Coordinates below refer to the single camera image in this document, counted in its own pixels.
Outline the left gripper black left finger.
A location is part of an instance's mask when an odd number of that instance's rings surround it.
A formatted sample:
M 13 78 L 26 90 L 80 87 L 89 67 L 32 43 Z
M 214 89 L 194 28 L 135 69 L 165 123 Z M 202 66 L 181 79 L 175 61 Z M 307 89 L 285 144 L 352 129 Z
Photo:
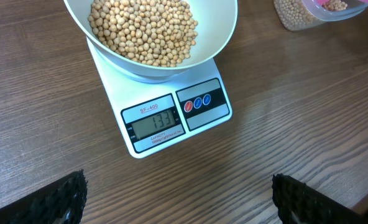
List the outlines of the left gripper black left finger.
M 86 205 L 87 184 L 83 170 L 74 171 L 0 208 L 0 223 L 79 224 Z

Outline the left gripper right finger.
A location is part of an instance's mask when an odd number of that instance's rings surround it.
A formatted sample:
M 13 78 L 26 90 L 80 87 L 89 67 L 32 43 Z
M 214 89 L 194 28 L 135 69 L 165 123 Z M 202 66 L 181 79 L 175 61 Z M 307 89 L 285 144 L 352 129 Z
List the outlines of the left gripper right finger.
M 272 201 L 282 223 L 362 224 L 368 223 L 351 209 L 289 175 L 272 177 Z

